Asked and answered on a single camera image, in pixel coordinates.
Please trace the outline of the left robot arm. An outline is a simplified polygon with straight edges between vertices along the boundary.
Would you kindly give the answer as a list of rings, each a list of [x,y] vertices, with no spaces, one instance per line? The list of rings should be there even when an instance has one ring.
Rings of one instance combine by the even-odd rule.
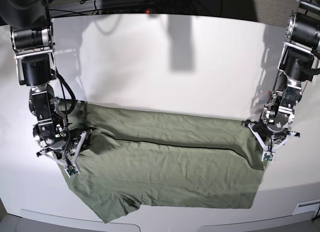
[[[313,67],[320,57],[320,21],[316,18],[319,13],[320,0],[298,0],[296,10],[288,18],[275,82],[252,128],[268,151],[290,136],[299,136],[291,131],[294,107],[302,98],[302,83],[312,81],[320,73]]]

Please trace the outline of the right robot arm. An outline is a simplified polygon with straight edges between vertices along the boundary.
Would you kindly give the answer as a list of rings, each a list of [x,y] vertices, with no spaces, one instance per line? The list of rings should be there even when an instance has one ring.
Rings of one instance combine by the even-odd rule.
[[[10,26],[20,86],[30,87],[29,110],[36,116],[33,136],[41,147],[38,154],[55,153],[70,163],[86,149],[78,130],[70,130],[69,115],[76,98],[55,64],[50,0],[0,0],[0,17]]]

